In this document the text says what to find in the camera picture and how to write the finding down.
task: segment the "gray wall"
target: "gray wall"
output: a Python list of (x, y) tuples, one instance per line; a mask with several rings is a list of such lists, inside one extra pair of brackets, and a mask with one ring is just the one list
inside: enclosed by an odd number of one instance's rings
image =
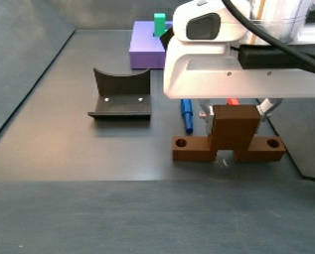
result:
[(270, 120), (302, 175), (315, 178), (315, 98), (285, 99)]
[(0, 1), (0, 128), (75, 30), (45, 0)]
[(77, 29), (130, 30), (135, 20), (154, 20), (163, 12), (168, 20), (190, 0), (48, 0)]

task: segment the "metal screw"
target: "metal screw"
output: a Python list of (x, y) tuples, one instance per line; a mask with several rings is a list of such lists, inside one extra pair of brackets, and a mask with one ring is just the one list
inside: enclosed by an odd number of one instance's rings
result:
[(200, 118), (206, 119), (207, 118), (207, 113), (205, 111), (200, 112)]

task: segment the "brown base block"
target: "brown base block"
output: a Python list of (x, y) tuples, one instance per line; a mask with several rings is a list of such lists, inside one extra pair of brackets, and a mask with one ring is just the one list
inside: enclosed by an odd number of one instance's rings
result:
[(247, 151), (235, 153), (238, 162), (278, 162), (286, 148), (279, 137), (254, 137)]
[(175, 137), (174, 160), (188, 162), (211, 162), (217, 153), (211, 151), (209, 137)]

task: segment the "black bracket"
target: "black bracket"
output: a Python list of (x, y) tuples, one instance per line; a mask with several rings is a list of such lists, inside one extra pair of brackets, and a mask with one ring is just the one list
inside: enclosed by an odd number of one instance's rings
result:
[(135, 75), (112, 75), (93, 69), (99, 102), (88, 115), (104, 118), (151, 118), (151, 69)]

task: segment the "black hose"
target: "black hose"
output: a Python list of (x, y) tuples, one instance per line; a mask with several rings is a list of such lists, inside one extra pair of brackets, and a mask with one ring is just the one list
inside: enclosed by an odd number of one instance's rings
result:
[(315, 68), (315, 60), (301, 52), (296, 51), (286, 44), (283, 44), (279, 40), (277, 40), (273, 36), (265, 33), (261, 28), (250, 21), (250, 19), (243, 15), (243, 13), (237, 8), (235, 4), (231, 0), (223, 0), (227, 9), (237, 17), (239, 22), (246, 26), (246, 28), (257, 34), (265, 41), (267, 41), (273, 46), (279, 48), (283, 52), (294, 56), (300, 61), (302, 61), (306, 65), (310, 65)]

